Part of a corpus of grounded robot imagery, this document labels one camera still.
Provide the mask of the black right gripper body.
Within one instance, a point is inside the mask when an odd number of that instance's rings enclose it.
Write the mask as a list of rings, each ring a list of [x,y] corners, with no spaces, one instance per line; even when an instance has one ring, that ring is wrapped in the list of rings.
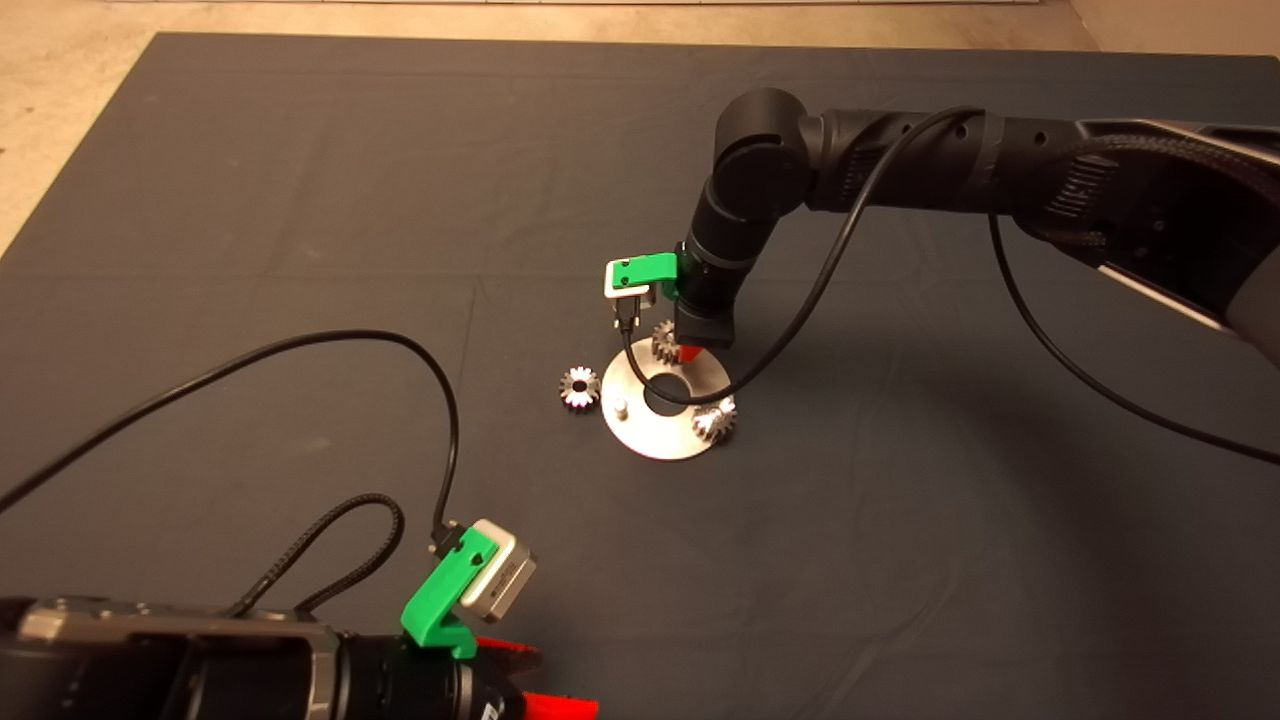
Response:
[[[691,268],[678,272],[675,304],[676,340],[685,346],[730,348],[736,341],[737,272]]]

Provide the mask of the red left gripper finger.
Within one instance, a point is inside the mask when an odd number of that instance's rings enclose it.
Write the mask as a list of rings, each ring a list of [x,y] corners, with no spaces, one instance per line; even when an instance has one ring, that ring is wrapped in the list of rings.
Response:
[[[524,692],[525,720],[595,720],[600,706],[595,700]]]
[[[543,652],[532,646],[490,637],[476,639],[477,656],[492,661],[504,674],[526,674],[543,665]]]

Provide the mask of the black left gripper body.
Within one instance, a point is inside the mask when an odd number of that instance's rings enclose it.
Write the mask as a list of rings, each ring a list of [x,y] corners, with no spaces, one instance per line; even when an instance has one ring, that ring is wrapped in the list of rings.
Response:
[[[419,648],[406,635],[343,638],[337,719],[521,719],[524,697],[492,661]]]

